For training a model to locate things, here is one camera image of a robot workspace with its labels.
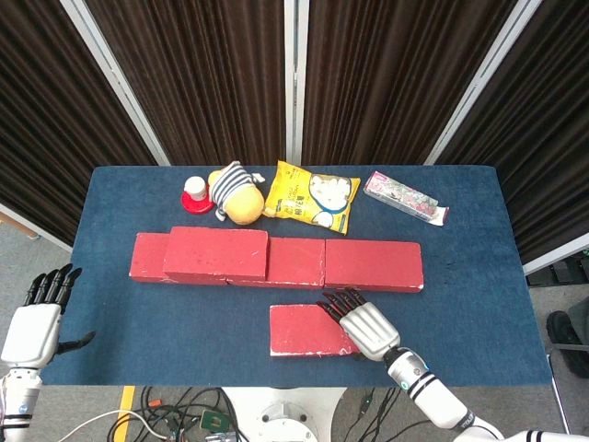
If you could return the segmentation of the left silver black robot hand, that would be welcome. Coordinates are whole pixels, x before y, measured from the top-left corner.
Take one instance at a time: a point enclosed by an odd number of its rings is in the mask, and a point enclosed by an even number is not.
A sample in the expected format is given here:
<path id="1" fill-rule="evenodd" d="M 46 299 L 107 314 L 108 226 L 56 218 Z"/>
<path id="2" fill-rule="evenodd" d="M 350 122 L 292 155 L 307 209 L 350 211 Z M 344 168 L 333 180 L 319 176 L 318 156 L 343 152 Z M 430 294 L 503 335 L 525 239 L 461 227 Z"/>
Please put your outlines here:
<path id="1" fill-rule="evenodd" d="M 7 331 L 1 360 L 8 367 L 41 370 L 56 355 L 81 349 L 95 338 L 90 331 L 79 340 L 60 340 L 62 319 L 81 274 L 68 263 L 33 279 Z"/>

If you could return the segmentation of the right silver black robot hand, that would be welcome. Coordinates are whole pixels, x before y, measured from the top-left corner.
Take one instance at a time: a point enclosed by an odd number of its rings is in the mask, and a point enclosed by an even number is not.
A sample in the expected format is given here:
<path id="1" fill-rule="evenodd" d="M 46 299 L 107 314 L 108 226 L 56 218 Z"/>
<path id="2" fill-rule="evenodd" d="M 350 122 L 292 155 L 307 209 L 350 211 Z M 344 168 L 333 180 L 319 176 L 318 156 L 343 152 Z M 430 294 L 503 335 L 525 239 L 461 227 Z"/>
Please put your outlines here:
<path id="1" fill-rule="evenodd" d="M 316 304 L 335 321 L 369 360 L 380 362 L 393 348 L 400 347 L 400 335 L 392 323 L 354 288 L 324 292 L 326 301 Z"/>

